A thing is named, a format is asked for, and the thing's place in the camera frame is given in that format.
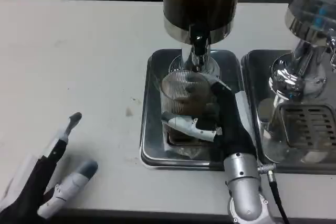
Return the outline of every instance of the stainless steel drip tray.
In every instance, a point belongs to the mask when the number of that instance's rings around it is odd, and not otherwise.
[[[160,81],[168,74],[171,62],[181,54],[178,49],[156,51],[148,60],[144,92],[141,158],[154,168],[223,170],[221,152],[211,145],[172,145],[163,140],[161,123]],[[243,90],[240,64],[236,56],[226,50],[212,51],[221,71],[221,80],[233,92]]]
[[[303,103],[282,103],[274,110],[275,94],[268,84],[270,67],[284,50],[255,50],[242,59],[248,96],[263,163],[275,162],[284,173],[336,174],[336,74],[327,73],[324,91]]]

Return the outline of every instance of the black cable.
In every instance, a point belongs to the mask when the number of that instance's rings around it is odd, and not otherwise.
[[[287,218],[287,215],[285,213],[285,210],[283,209],[283,206],[282,206],[282,203],[281,203],[281,198],[280,198],[277,182],[276,181],[271,181],[271,182],[269,182],[269,186],[271,188],[275,203],[277,204],[277,206],[279,208],[282,219],[284,220],[283,222],[285,224],[290,224],[289,220]]]

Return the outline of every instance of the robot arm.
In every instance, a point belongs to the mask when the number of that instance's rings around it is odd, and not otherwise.
[[[235,95],[219,81],[209,80],[220,107],[217,127],[212,131],[197,128],[197,119],[164,112],[162,122],[190,136],[214,142],[224,154],[224,170],[230,193],[228,212],[235,223],[276,223],[268,201],[261,192],[260,174],[274,165],[258,167],[253,141],[240,120]]]

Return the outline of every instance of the white robotic finger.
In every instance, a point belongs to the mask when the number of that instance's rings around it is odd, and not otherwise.
[[[85,187],[98,169],[96,161],[82,163],[76,171],[67,176],[60,184],[57,184],[47,193],[45,203],[40,206],[37,214],[44,219],[49,219],[58,212],[68,200],[73,198],[80,189]]]

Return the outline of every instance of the espresso machine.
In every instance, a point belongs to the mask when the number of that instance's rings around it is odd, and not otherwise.
[[[292,0],[291,51],[242,59],[258,158],[286,173],[336,174],[336,0]]]
[[[182,49],[162,49],[148,60],[141,158],[154,168],[222,170],[223,157],[217,148],[195,139],[170,141],[163,133],[160,92],[165,89],[162,87],[164,78],[180,70],[220,78],[234,93],[243,90],[236,56],[226,50],[211,50],[211,44],[230,33],[237,0],[164,0],[163,4],[164,27],[171,37],[181,42]]]

